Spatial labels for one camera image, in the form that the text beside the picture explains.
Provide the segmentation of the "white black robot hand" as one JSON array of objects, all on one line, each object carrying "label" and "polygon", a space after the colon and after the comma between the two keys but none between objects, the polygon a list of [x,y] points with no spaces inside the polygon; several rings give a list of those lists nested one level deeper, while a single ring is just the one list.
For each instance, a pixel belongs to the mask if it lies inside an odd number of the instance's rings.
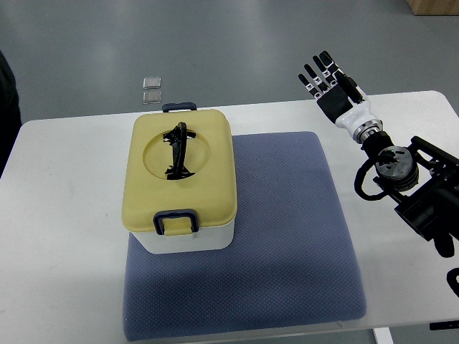
[{"label": "white black robot hand", "polygon": [[305,74],[298,79],[311,94],[323,114],[337,127],[347,130],[358,144],[370,135],[383,130],[382,121],[371,112],[371,104],[366,94],[335,63],[326,51],[313,56],[318,70],[304,65]]}]

